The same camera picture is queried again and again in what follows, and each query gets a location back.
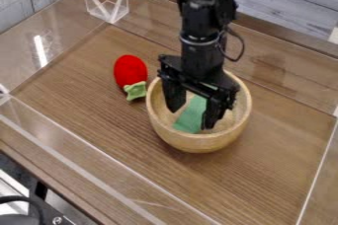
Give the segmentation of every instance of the wooden bowl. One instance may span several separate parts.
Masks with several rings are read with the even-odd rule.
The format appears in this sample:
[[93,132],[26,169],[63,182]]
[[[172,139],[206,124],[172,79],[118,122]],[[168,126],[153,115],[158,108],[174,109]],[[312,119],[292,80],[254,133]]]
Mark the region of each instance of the wooden bowl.
[[148,109],[153,127],[164,141],[185,152],[208,153],[222,149],[238,138],[246,128],[253,109],[250,91],[242,80],[232,73],[228,72],[228,74],[241,85],[236,108],[226,112],[224,119],[217,122],[213,129],[204,130],[198,134],[186,133],[173,128],[173,124],[194,95],[188,92],[186,105],[177,113],[172,113],[166,105],[162,79],[157,78],[150,86]]

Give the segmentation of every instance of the red strawberry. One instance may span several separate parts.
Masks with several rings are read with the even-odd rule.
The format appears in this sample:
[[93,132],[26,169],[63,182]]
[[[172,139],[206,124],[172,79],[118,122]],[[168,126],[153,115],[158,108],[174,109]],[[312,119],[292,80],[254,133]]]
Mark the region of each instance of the red strawberry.
[[124,55],[114,65],[114,77],[121,88],[129,93],[128,101],[148,95],[149,69],[144,60],[134,55]]

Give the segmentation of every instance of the wooden table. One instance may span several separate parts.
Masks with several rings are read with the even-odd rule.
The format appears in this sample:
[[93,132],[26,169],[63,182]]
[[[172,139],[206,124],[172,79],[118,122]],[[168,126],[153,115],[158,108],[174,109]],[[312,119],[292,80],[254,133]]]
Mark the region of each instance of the wooden table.
[[[132,53],[146,60],[153,81],[158,55],[180,54],[176,4],[130,0],[132,13],[116,26],[75,4],[83,0],[62,0],[0,37],[29,66],[33,56],[15,53],[11,38],[43,19],[65,49],[14,85],[0,108],[2,151],[104,224],[295,224],[337,120],[337,61],[234,25],[248,52],[226,68],[253,93],[252,121],[229,148],[185,154],[161,141],[145,102],[128,103],[112,75],[117,58]],[[232,54],[238,46],[230,40]],[[3,69],[26,69],[6,63]],[[320,221],[336,215],[325,204],[319,210]]]

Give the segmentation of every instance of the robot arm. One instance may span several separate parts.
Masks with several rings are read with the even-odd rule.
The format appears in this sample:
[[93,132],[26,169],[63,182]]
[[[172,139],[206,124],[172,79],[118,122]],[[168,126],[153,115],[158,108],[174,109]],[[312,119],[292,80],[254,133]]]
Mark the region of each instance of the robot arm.
[[233,110],[240,92],[240,85],[224,71],[228,34],[238,37],[229,28],[238,5],[236,0],[177,0],[177,4],[182,15],[182,57],[161,55],[160,76],[172,112],[186,103],[186,91],[208,100],[201,128],[209,129]]

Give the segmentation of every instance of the green object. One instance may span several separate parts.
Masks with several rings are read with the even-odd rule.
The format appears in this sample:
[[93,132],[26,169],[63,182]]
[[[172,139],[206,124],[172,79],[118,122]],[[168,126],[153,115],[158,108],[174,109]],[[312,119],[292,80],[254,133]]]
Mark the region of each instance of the green object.
[[129,94],[128,101],[132,102],[138,98],[148,96],[148,82],[142,81],[134,85],[128,85],[124,87],[125,92]]
[[194,96],[188,108],[177,119],[173,128],[182,132],[196,134],[201,131],[202,117],[206,111],[206,99]]

